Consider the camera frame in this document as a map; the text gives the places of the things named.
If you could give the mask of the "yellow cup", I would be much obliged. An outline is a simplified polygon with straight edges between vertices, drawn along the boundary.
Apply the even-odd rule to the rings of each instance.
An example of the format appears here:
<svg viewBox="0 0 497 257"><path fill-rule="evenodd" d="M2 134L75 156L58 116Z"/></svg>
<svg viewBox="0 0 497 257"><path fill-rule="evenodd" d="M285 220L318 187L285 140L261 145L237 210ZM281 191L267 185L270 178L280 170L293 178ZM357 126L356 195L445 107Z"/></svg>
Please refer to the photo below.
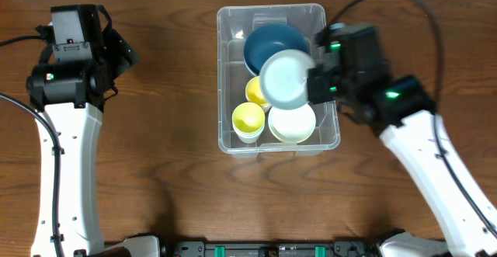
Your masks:
<svg viewBox="0 0 497 257"><path fill-rule="evenodd" d="M245 134L260 130L265 125L265 119L266 115L263 109L253 102L244 102L238 105L232 113L234 128Z"/></svg>
<svg viewBox="0 0 497 257"><path fill-rule="evenodd" d="M270 103L266 100L260 86L260 77L251 78L245 86L245 98L249 102L253 102L260 106L269 106Z"/></svg>

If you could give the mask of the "grey small bowl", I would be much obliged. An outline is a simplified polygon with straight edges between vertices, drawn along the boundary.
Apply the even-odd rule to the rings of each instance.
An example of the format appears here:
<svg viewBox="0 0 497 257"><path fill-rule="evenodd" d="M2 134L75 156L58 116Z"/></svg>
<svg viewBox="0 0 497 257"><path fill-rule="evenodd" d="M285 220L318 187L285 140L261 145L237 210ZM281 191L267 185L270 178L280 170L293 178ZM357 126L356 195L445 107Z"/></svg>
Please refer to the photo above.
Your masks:
<svg viewBox="0 0 497 257"><path fill-rule="evenodd" d="M264 98L278 109L297 109L309 102L308 70L313 58L300 50L282 50L271 56L259 73Z"/></svg>

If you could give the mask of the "dark blue bowl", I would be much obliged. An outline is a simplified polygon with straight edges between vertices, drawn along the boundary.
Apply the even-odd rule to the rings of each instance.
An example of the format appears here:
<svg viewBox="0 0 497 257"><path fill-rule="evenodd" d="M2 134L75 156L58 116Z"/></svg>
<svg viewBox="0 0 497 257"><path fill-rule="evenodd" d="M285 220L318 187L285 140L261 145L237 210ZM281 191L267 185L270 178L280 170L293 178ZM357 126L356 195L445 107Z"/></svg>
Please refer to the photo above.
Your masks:
<svg viewBox="0 0 497 257"><path fill-rule="evenodd" d="M245 65L254 76L258 76L265 62L282 50L299 50L310 54L306 39L298 29L282 23L260 26L245 41Z"/></svg>

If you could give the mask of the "white small bowl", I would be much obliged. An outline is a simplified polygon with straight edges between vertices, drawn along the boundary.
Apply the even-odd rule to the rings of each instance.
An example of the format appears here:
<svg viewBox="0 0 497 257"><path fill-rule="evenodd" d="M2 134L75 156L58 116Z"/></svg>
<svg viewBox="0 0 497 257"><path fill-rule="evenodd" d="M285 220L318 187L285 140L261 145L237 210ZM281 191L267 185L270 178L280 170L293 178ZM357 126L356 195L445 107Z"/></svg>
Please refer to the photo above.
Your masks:
<svg viewBox="0 0 497 257"><path fill-rule="evenodd" d="M273 107L269 111L268 126L278 140L300 143L306 141L315 130L315 112L308 104L290 110Z"/></svg>

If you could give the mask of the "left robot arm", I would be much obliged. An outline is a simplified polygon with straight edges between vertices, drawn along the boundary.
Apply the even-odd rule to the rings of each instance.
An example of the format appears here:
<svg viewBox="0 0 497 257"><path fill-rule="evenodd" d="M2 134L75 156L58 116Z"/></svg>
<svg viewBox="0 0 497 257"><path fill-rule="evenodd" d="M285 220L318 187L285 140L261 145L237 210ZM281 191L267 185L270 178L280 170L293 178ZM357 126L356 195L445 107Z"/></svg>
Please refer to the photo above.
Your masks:
<svg viewBox="0 0 497 257"><path fill-rule="evenodd" d="M50 10L46 49L26 80L40 137L40 209L32 256L159 256L153 234L106 245L99 224L96 152L115 80L139 60L103 5ZM100 17L107 18L106 25Z"/></svg>

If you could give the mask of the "light blue cup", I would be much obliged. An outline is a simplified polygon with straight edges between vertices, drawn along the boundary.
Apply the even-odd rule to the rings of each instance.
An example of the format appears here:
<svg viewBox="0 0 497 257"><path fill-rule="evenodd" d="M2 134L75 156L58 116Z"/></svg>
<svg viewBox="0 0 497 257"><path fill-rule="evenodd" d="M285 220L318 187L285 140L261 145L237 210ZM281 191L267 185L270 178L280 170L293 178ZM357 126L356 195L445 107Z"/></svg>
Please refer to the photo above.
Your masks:
<svg viewBox="0 0 497 257"><path fill-rule="evenodd" d="M263 132L263 130L264 127L260 127L258 130L255 130L253 132L244 132L242 130L239 130L237 127L234 128L234 131L238 136L247 137L247 138L259 136Z"/></svg>

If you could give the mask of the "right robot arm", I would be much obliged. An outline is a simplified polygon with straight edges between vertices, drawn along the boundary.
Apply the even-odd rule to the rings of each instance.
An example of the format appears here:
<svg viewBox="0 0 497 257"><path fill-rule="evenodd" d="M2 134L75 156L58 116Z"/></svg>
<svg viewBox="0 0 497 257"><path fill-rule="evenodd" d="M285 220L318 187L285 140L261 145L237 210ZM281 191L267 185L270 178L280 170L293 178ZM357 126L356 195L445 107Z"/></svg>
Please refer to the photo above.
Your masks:
<svg viewBox="0 0 497 257"><path fill-rule="evenodd" d="M336 100L403 164L433 212L453 256L496 254L496 208L452 145L443 118L417 78L394 78L382 57L332 53L307 78L312 103Z"/></svg>

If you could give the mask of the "white plastic cup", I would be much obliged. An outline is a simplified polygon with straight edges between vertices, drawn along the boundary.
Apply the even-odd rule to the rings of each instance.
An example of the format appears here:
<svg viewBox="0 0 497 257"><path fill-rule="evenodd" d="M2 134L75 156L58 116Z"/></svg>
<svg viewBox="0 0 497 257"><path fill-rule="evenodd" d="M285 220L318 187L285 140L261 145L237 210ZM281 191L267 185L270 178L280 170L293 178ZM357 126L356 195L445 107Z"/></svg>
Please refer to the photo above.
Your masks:
<svg viewBox="0 0 497 257"><path fill-rule="evenodd" d="M242 136L238 136L238 135L237 136L238 136L238 138L240 139L241 142L243 142L245 144L253 144L253 143L255 143L259 139L260 135L259 136L255 136L255 137L250 137L250 138L242 137Z"/></svg>

